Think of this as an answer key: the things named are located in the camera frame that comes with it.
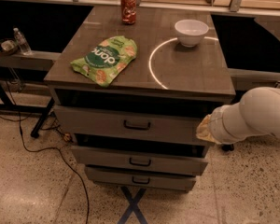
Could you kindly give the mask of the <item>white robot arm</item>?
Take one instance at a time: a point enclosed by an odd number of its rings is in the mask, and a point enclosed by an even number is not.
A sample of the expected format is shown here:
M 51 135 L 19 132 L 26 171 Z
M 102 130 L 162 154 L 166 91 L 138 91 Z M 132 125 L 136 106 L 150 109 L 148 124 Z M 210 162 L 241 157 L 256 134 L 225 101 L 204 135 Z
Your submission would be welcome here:
M 247 137 L 270 135 L 280 139 L 280 89 L 247 91 L 233 105 L 217 107 L 196 129 L 196 137 L 216 144 L 233 144 Z

